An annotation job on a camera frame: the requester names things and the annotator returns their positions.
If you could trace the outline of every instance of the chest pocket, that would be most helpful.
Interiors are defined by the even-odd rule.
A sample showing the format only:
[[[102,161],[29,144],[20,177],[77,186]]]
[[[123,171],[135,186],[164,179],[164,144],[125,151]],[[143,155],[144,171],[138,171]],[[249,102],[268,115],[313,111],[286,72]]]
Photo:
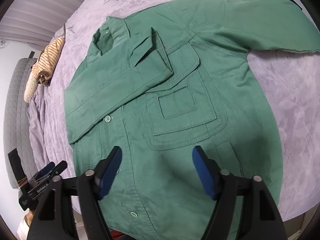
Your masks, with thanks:
[[[227,123],[220,96],[192,42],[167,55],[173,76],[138,98],[144,136],[151,149],[196,143]]]

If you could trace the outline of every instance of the red object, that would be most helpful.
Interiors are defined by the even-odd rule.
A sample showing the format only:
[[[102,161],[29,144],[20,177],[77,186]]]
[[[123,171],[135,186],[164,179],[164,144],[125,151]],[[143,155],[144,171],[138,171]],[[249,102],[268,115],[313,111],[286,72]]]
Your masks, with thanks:
[[[124,233],[121,233],[119,231],[111,231],[111,235],[113,237],[113,240],[116,240],[119,237],[124,236]]]

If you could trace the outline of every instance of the bed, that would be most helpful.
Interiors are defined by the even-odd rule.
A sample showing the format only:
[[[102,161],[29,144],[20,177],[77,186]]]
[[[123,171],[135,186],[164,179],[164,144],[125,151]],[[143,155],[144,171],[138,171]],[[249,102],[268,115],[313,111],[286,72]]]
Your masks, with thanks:
[[[75,176],[68,144],[63,91],[84,59],[92,35],[106,16],[125,17],[170,0],[85,0],[66,22],[66,44],[49,87],[39,86],[28,109],[30,141],[38,169],[68,162],[64,178]],[[62,28],[55,37],[62,35]],[[284,221],[320,201],[319,54],[251,51],[248,62],[276,117],[282,142],[284,177],[279,211]],[[77,199],[74,209],[80,211]]]

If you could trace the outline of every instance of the white wall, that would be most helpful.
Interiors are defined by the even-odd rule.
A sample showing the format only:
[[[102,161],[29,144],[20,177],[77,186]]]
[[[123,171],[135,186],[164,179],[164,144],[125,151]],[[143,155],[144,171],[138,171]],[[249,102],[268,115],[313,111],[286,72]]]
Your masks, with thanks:
[[[35,52],[34,57],[38,57],[40,51],[31,48],[24,42],[7,42],[7,46],[0,49],[0,214],[10,230],[15,234],[25,212],[18,203],[18,189],[12,189],[10,186],[4,163],[4,107],[10,80],[18,60],[29,57],[31,51]]]

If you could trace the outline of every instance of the white button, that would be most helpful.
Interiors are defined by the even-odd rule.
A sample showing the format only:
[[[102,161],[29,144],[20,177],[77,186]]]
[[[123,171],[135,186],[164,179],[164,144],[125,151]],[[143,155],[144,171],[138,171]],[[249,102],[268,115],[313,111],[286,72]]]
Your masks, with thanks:
[[[110,115],[107,115],[107,116],[104,118],[104,120],[105,120],[106,122],[110,122],[110,121],[111,121]]]

